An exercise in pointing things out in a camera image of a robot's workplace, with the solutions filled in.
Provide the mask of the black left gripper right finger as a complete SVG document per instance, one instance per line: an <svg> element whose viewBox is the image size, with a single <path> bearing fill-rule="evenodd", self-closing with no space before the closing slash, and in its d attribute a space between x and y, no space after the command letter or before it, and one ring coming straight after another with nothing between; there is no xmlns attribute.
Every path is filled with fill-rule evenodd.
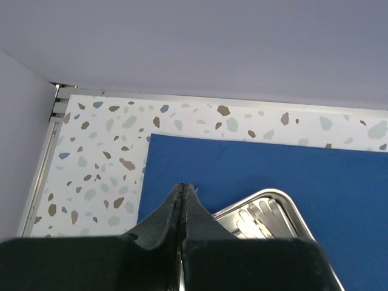
<svg viewBox="0 0 388 291"><path fill-rule="evenodd" d="M182 201L183 290L342 290L290 196L260 190L211 215Z"/></svg>

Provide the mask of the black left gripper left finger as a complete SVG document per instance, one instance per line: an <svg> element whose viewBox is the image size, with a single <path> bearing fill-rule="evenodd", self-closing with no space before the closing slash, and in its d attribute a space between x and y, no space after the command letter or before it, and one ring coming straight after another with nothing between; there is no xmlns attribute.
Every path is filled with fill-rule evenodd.
<svg viewBox="0 0 388 291"><path fill-rule="evenodd" d="M183 184L122 235L1 243L1 290L179 290Z"/></svg>

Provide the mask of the stainless steel instrument tray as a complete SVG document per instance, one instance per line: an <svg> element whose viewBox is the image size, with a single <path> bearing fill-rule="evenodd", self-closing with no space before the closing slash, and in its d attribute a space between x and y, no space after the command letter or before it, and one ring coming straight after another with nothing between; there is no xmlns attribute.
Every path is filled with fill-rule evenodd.
<svg viewBox="0 0 388 291"><path fill-rule="evenodd" d="M213 216L247 250L225 268L223 290L343 290L291 197L260 190Z"/></svg>

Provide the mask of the blue surgical cloth wrap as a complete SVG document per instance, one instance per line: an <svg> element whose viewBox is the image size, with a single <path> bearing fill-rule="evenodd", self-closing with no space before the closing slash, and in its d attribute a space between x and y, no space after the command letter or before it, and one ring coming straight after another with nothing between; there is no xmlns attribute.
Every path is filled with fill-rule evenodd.
<svg viewBox="0 0 388 291"><path fill-rule="evenodd" d="M262 189L296 204L346 290L387 289L387 154L152 135L138 218L175 184L210 212Z"/></svg>

